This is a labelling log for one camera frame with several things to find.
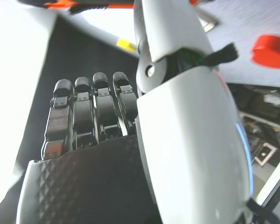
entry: white wall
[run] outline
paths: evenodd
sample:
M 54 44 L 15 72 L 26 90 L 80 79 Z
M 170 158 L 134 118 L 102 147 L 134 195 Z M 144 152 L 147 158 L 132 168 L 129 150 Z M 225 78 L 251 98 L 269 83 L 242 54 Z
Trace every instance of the white wall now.
M 0 202 L 9 188 L 55 20 L 53 11 L 0 0 Z

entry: robotic arm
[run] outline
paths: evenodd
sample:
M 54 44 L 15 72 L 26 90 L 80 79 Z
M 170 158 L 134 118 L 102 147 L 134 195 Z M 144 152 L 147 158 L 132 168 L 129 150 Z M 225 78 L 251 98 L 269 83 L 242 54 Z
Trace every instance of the robotic arm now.
M 17 224 L 98 223 L 104 215 L 91 222 L 96 209 L 86 198 L 102 192 L 95 182 L 105 188 L 100 175 L 112 189 L 149 191 L 164 224 L 250 223 L 260 213 L 250 199 L 245 132 L 217 70 L 237 57 L 235 49 L 213 52 L 188 0 L 133 7 L 139 98 L 122 72 L 113 75 L 115 96 L 104 73 L 93 76 L 93 87 L 85 77 L 75 87 L 56 84 L 42 161 L 29 163 Z M 137 178 L 137 187 L 128 180 Z

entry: blue light strip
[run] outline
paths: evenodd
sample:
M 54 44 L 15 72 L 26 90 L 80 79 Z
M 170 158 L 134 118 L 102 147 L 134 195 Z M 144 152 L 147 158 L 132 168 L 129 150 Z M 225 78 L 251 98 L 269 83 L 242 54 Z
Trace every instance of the blue light strip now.
M 250 178 L 250 195 L 252 196 L 253 194 L 253 172 L 252 172 L 252 164 L 251 164 L 251 156 L 250 156 L 250 150 L 249 150 L 249 145 L 246 141 L 245 138 L 245 134 L 241 128 L 240 124 L 236 124 L 237 125 L 237 129 L 238 129 L 238 133 L 241 136 L 242 142 L 244 144 L 244 148 L 245 148 L 245 152 L 246 152 L 246 156 L 247 156 L 247 162 L 248 162 L 248 168 L 249 168 L 249 178 Z

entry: yellow object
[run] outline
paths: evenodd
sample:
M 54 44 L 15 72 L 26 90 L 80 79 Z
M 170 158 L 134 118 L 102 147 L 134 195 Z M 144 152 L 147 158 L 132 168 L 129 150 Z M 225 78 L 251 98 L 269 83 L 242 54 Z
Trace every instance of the yellow object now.
M 116 46 L 122 48 L 123 50 L 130 51 L 130 52 L 134 52 L 137 49 L 136 45 L 134 45 L 134 44 L 130 43 L 128 40 L 125 40 L 122 38 L 118 39 Z

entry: diamond-patterned surface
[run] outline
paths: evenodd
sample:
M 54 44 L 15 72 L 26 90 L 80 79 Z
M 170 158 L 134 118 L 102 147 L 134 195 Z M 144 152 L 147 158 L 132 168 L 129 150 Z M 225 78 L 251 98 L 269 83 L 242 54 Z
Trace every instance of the diamond-patterned surface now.
M 29 164 L 17 224 L 142 224 L 157 214 L 136 136 Z

